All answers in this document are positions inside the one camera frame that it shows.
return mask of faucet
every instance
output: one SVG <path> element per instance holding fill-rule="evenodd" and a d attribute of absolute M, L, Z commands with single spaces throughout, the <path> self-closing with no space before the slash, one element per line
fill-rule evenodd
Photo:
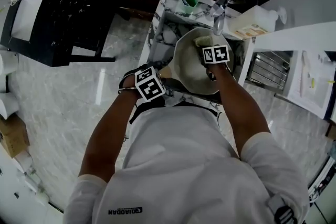
<path fill-rule="evenodd" d="M 219 36 L 223 32 L 225 8 L 230 0 L 217 0 L 217 2 L 211 7 L 210 15 L 214 17 L 214 35 Z"/>

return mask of tiled floor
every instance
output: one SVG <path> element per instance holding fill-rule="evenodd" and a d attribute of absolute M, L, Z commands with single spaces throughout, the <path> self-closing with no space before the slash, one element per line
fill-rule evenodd
<path fill-rule="evenodd" d="M 19 100 L 19 116 L 27 126 L 35 168 L 51 201 L 60 208 L 67 204 L 87 142 L 116 98 L 121 77 L 138 64 L 149 25 L 138 19 L 126 22 L 116 16 L 102 54 L 117 55 L 115 63 L 72 63 L 50 68 L 20 56 L 19 69 L 9 78 L 10 90 Z M 80 53 L 89 52 L 81 49 Z M 264 89 L 245 88 L 260 105 L 275 138 L 310 181 L 331 145 L 324 137 L 326 122 L 273 98 Z M 223 134 L 234 143 L 224 114 L 220 124 Z M 126 141 L 118 167 L 128 148 Z"/>

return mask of dish rack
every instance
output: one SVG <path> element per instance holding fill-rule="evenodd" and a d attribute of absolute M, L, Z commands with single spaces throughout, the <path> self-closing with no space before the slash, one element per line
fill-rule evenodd
<path fill-rule="evenodd" d="M 282 94 L 289 73 L 293 51 L 255 52 L 246 82 Z"/>

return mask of green cup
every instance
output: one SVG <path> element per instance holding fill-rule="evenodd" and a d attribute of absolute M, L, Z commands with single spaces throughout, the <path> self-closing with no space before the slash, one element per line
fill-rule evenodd
<path fill-rule="evenodd" d="M 183 3 L 182 0 L 180 0 L 180 5 L 181 5 L 181 3 L 182 3 L 181 6 L 182 6 L 183 10 L 184 10 L 186 13 L 192 14 L 193 11 L 194 11 L 194 9 L 195 9 L 195 7 L 197 6 L 198 0 L 186 0 L 186 1 L 187 1 L 187 3 L 188 3 L 190 6 L 186 6 L 186 5 L 184 5 L 184 3 Z"/>

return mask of white t-shirt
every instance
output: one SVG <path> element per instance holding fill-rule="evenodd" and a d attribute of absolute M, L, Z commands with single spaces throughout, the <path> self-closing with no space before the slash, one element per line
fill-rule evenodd
<path fill-rule="evenodd" d="M 130 133 L 123 169 L 108 184 L 78 178 L 65 224 L 275 223 L 273 194 L 303 222 L 307 183 L 271 134 L 250 138 L 239 159 L 216 118 L 193 106 L 145 111 Z"/>

